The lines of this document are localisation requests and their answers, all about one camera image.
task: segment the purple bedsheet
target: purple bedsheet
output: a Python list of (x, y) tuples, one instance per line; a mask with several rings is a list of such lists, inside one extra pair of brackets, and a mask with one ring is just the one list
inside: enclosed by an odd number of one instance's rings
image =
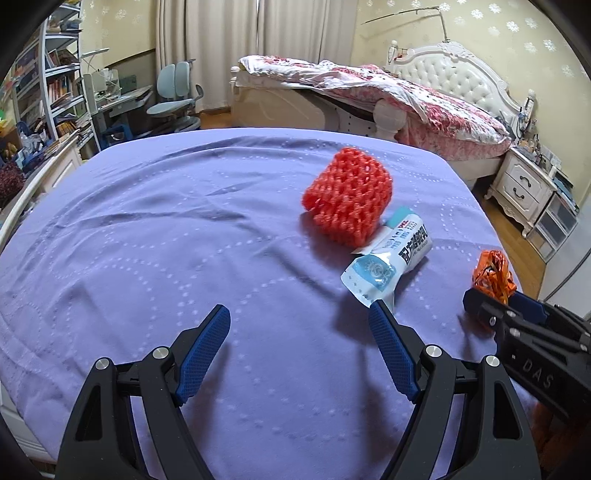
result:
[[(218, 480), (377, 479), (412, 410), (340, 275), (349, 249), (319, 234), (304, 189), (354, 145), (394, 178), (434, 247), (402, 278), (396, 316), (425, 343), (480, 360), (495, 352), (462, 295), (498, 237), (439, 157), (372, 138), (225, 129), (109, 148), (30, 214), (0, 257), (0, 380), (57, 457), (93, 362), (142, 358), (216, 304), (232, 328), (183, 414)], [(141, 411), (141, 403), (134, 410)], [(457, 428), (457, 409), (454, 413)], [(147, 433), (138, 433), (162, 477)], [(446, 437), (437, 473), (449, 463)]]

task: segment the dark red fuzzy object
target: dark red fuzzy object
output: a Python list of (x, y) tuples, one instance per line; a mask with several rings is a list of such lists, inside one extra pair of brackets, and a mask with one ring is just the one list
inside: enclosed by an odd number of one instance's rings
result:
[(362, 247), (392, 198), (392, 177), (356, 148), (338, 152), (302, 197), (314, 223), (337, 243)]

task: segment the tufted headboard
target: tufted headboard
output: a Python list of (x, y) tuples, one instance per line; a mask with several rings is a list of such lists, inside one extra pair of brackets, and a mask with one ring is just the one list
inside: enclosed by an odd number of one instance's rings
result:
[(458, 42), (409, 49), (387, 69), (404, 80), (461, 98), (494, 117), (502, 112), (512, 126), (519, 113), (519, 104), (507, 93), (507, 82)]

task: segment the crumpled orange plastic wrapper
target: crumpled orange plastic wrapper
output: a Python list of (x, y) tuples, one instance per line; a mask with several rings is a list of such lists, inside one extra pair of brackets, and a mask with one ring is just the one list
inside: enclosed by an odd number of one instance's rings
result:
[(517, 291), (509, 259), (500, 250), (484, 250), (472, 274), (472, 284), (481, 292), (507, 305)]

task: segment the nightstand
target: nightstand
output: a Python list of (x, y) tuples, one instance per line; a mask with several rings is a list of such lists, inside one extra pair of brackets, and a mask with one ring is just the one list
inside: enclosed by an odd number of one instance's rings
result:
[(505, 214), (523, 225), (525, 238), (556, 190), (545, 171), (511, 147), (485, 199), (496, 198)]

